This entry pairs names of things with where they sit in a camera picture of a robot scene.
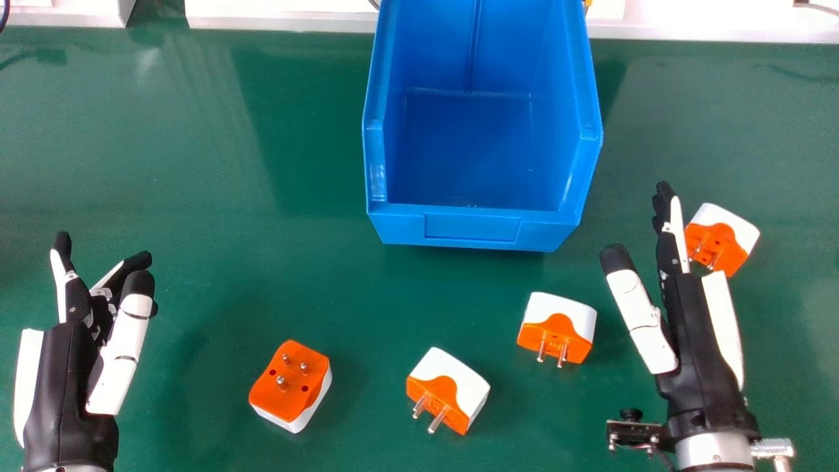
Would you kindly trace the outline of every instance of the black knob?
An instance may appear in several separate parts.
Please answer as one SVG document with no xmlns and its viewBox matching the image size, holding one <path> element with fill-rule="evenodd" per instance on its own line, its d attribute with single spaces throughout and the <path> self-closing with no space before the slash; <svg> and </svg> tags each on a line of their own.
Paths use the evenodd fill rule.
<svg viewBox="0 0 839 472">
<path fill-rule="evenodd" d="M 625 422 L 641 422 L 641 418 L 644 417 L 644 412 L 638 408 L 623 408 L 618 415 Z"/>
</svg>

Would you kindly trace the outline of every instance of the blue storage container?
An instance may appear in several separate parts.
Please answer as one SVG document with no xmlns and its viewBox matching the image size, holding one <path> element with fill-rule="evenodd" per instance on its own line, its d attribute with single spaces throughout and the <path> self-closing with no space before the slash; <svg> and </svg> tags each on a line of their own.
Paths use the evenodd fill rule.
<svg viewBox="0 0 839 472">
<path fill-rule="evenodd" d="M 363 119 L 387 244 L 551 252 L 602 145 L 581 0 L 385 0 Z"/>
</svg>

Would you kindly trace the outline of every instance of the robotic hand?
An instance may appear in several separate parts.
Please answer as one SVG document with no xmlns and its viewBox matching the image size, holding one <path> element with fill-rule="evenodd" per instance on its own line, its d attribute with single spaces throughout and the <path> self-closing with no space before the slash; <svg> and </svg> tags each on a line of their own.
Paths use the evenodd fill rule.
<svg viewBox="0 0 839 472">
<path fill-rule="evenodd" d="M 14 426 L 25 451 L 23 472 L 113 471 L 114 417 L 157 312 L 154 278 L 146 272 L 151 254 L 119 262 L 88 290 L 70 247 L 70 235 L 58 233 L 50 250 L 58 325 L 21 336 Z"/>
<path fill-rule="evenodd" d="M 788 439 L 761 440 L 743 389 L 743 350 L 725 273 L 691 272 L 681 203 L 670 184 L 653 196 L 656 260 L 666 321 L 653 304 L 621 244 L 600 253 L 601 266 L 630 336 L 659 395 L 667 423 L 640 422 L 638 410 L 607 422 L 609 449 L 646 450 L 676 470 L 662 452 L 675 453 L 679 470 L 755 470 L 754 458 L 774 459 L 789 470 L 795 453 Z"/>
</svg>

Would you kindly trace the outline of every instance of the green table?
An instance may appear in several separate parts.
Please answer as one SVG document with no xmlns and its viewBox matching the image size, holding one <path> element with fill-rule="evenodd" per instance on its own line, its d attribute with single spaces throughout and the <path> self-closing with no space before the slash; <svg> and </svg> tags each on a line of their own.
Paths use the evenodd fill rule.
<svg viewBox="0 0 839 472">
<path fill-rule="evenodd" d="M 385 247 L 364 214 L 370 36 L 189 31 L 140 2 L 125 31 L 0 36 L 0 468 L 19 331 L 55 318 L 47 248 L 73 235 L 88 281 L 154 254 L 160 314 L 119 417 L 120 472 L 662 470 L 609 456 L 625 406 L 664 418 L 597 261 L 623 241 L 649 286 L 649 197 L 714 201 L 763 231 L 732 280 L 746 394 L 796 470 L 839 469 L 839 49 L 595 41 L 606 145 L 579 230 L 555 254 Z M 584 365 L 515 345 L 531 291 L 600 314 Z M 292 436 L 248 405 L 287 338 L 335 382 Z M 415 422 L 404 379 L 432 345 L 492 385 L 469 435 Z"/>
</svg>

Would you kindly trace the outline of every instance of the green tabletop surface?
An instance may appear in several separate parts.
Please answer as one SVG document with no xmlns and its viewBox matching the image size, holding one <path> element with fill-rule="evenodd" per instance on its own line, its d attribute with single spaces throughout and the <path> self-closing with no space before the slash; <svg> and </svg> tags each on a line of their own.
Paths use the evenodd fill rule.
<svg viewBox="0 0 839 472">
<path fill-rule="evenodd" d="M 605 420 L 665 403 L 599 266 L 623 242 L 654 287 L 649 198 L 716 202 L 761 239 L 731 280 L 751 410 L 796 471 L 839 469 L 839 48 L 596 40 L 605 145 L 582 225 L 554 254 L 382 245 L 364 212 L 370 35 L 190 31 L 170 0 L 126 30 L 0 35 L 0 469 L 16 470 L 23 328 L 55 323 L 47 250 L 88 282 L 154 255 L 159 315 L 118 418 L 118 472 L 661 471 L 610 456 Z M 531 291 L 597 309 L 563 370 L 515 339 Z M 293 338 L 334 382 L 298 435 L 248 391 Z M 414 421 L 431 346 L 492 386 L 465 437 Z M 761 470 L 770 470 L 769 465 Z"/>
</svg>

